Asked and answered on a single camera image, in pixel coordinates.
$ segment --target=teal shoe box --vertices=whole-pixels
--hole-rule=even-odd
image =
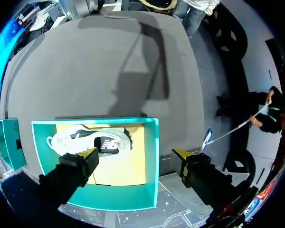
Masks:
[[[20,143],[18,120],[0,120],[0,157],[14,171],[26,165]]]
[[[132,124],[144,125],[146,184],[106,186],[86,184],[78,188],[69,203],[98,210],[141,210],[155,208],[159,178],[159,121],[157,118],[124,117],[78,120],[32,121],[35,149],[43,174],[57,164],[59,155],[47,144],[47,137],[56,133],[56,124]]]

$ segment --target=mop handle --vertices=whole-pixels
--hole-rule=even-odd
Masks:
[[[266,103],[263,108],[261,108],[256,114],[253,115],[253,117],[256,117],[258,114],[260,114],[268,105],[270,105],[270,103]],[[233,133],[234,131],[240,129],[242,126],[244,126],[244,125],[247,124],[248,122],[249,122],[249,119],[246,120],[245,122],[241,123],[239,126],[237,126],[235,129],[231,130],[230,132],[224,134],[223,136],[221,136],[221,137],[219,137],[219,138],[217,138],[217,139],[215,139],[215,140],[212,140],[212,141],[206,143],[206,145],[209,145],[209,144],[211,144],[211,143],[214,143],[215,141],[217,141],[217,140],[219,140],[219,139],[221,139],[221,138],[223,138],[223,137],[225,137],[225,136],[227,136],[227,135]]]

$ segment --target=gray tabletop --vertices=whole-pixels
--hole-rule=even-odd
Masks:
[[[193,150],[204,135],[197,64],[182,24],[120,11],[69,21],[33,40],[8,64],[0,117],[18,118],[26,169],[41,174],[31,121],[157,117],[160,155]]]

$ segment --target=blue mop head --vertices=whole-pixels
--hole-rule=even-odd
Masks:
[[[204,138],[204,141],[203,141],[203,145],[201,147],[202,151],[204,151],[207,147],[207,143],[211,140],[213,136],[213,130],[211,130],[211,128],[209,128],[206,132],[206,135],[205,135],[205,138]]]

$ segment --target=white shoe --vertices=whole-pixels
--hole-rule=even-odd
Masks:
[[[47,138],[48,146],[60,156],[69,153],[76,154],[95,147],[95,139],[107,137],[98,150],[118,149],[118,154],[99,153],[99,159],[127,155],[131,150],[131,140],[124,127],[106,127],[92,131],[83,125],[73,125]]]

